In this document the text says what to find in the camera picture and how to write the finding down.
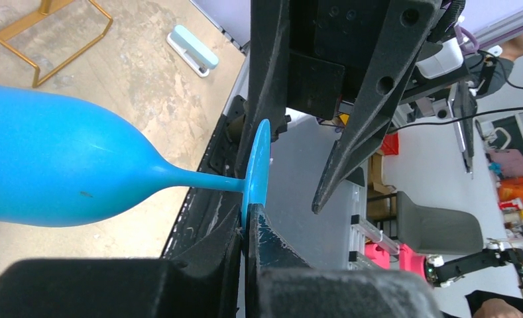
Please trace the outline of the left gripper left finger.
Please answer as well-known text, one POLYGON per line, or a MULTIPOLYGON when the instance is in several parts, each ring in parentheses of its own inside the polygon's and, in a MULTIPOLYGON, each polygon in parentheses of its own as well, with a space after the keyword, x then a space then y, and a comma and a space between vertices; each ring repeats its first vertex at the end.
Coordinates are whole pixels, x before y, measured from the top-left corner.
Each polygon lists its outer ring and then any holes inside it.
POLYGON ((0 275, 0 317, 230 317, 239 209, 171 259, 28 259, 0 275))

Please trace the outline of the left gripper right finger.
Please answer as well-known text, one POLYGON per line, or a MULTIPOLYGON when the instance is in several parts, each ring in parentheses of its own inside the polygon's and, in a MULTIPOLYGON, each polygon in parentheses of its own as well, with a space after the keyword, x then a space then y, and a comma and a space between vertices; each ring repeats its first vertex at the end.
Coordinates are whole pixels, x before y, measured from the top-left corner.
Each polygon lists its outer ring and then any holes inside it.
POLYGON ((442 317, 417 275, 383 269, 318 270, 248 206, 247 317, 442 317))

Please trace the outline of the blue wine glass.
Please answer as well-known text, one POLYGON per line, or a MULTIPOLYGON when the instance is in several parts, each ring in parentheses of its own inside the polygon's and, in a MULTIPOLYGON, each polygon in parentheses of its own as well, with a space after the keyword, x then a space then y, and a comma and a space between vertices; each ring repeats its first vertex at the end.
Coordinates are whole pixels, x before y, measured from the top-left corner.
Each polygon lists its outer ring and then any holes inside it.
POLYGON ((242 220, 266 203, 270 123, 243 179, 172 165, 132 124, 74 97, 0 85, 0 221, 73 227, 119 215, 168 187, 240 192, 242 220))

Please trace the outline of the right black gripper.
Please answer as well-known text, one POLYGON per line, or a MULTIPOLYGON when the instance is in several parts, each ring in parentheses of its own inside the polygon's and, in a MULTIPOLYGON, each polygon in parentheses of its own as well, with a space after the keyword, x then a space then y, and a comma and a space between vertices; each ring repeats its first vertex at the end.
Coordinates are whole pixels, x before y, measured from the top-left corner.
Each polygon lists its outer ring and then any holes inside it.
POLYGON ((312 211, 320 213, 380 146, 440 7, 441 1, 251 1, 236 175, 245 176, 261 121, 270 121, 271 136, 285 125, 287 90, 289 108, 321 119, 356 98, 314 195, 312 211))

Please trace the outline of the person's hand at right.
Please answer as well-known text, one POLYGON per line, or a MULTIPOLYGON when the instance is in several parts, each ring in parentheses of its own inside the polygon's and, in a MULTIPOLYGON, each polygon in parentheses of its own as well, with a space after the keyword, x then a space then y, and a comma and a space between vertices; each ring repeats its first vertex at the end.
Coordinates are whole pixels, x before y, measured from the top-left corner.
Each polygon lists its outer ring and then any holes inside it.
POLYGON ((522 318, 523 313, 502 299, 489 299, 473 314, 473 318, 522 318))

